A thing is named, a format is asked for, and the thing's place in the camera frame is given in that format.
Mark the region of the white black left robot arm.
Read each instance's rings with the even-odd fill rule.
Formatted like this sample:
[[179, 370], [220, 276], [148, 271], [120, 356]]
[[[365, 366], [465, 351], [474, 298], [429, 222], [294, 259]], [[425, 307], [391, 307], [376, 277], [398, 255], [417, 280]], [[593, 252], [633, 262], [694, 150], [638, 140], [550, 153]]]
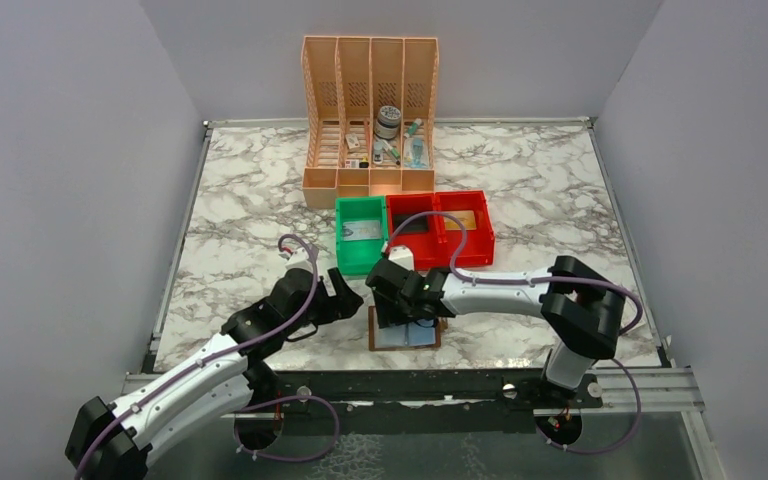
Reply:
[[78, 410], [65, 456], [81, 479], [142, 479], [170, 448], [236, 409], [258, 411], [277, 395], [266, 359], [299, 329], [354, 316], [364, 303], [332, 268], [327, 277], [292, 268], [272, 291], [239, 310], [195, 354], [112, 402]]

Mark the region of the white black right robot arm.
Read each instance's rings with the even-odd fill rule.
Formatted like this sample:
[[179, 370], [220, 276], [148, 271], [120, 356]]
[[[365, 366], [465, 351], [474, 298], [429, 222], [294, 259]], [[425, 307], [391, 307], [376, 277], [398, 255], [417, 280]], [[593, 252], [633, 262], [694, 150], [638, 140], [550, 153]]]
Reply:
[[426, 274], [383, 258], [366, 285], [382, 327], [484, 313], [545, 320], [558, 342], [536, 384], [539, 398], [552, 407], [576, 395], [594, 363], [614, 358], [630, 296], [572, 256], [533, 272], [433, 268]]

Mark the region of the gold VIP card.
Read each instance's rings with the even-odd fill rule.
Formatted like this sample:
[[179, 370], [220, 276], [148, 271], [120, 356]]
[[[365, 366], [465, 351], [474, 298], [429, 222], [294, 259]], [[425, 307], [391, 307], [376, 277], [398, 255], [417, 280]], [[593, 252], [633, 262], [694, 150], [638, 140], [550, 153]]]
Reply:
[[460, 230], [459, 224], [467, 231], [477, 229], [475, 212], [473, 210], [447, 211], [443, 222], [446, 230], [458, 231]]

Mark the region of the red plastic bin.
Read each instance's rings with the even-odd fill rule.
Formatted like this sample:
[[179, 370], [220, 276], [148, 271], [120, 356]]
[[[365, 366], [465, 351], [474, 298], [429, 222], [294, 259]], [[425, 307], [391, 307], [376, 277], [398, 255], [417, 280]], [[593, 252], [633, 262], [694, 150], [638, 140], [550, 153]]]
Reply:
[[466, 229], [466, 244], [455, 265], [458, 268], [492, 265], [496, 239], [484, 191], [440, 191], [435, 193], [435, 197], [439, 210], [456, 217]]
[[[394, 233], [409, 217], [422, 212], [437, 211], [434, 193], [387, 195], [389, 232]], [[425, 271], [443, 265], [445, 235], [440, 216], [429, 215], [411, 221], [392, 242], [394, 246], [406, 246], [413, 253], [417, 270]]]

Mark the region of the brown leather card holder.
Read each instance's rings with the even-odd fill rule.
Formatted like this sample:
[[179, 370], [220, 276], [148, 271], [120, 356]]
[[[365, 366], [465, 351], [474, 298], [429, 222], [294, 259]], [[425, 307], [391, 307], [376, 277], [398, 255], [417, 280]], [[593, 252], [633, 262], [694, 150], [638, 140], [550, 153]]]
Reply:
[[445, 319], [380, 328], [374, 306], [368, 308], [368, 349], [372, 352], [438, 349], [448, 328]]

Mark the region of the green plastic bin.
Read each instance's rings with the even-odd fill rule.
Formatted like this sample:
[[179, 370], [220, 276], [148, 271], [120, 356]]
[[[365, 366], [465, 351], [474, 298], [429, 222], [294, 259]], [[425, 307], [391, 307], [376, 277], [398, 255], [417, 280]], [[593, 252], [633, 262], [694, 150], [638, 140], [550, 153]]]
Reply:
[[384, 196], [344, 197], [336, 201], [337, 264], [345, 276], [366, 276], [389, 239]]

